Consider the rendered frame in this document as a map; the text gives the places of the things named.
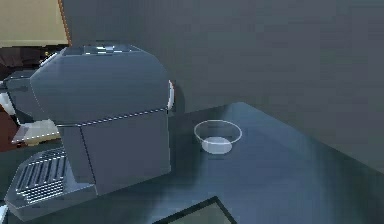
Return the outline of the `clear glass bowl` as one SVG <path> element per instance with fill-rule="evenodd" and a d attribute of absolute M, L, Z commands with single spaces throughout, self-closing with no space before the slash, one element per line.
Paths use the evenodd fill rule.
<path fill-rule="evenodd" d="M 225 155 L 242 138 L 243 131 L 235 123 L 211 119 L 195 125 L 194 136 L 201 148 L 212 155 Z"/>

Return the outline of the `grey coffee machine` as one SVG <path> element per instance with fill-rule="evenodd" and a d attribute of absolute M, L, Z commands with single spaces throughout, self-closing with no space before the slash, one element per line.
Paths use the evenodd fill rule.
<path fill-rule="evenodd" d="M 57 148 L 22 162 L 4 201 L 22 221 L 171 170 L 174 90 L 152 54 L 132 45 L 66 47 L 0 83 L 17 115 L 51 120 Z"/>

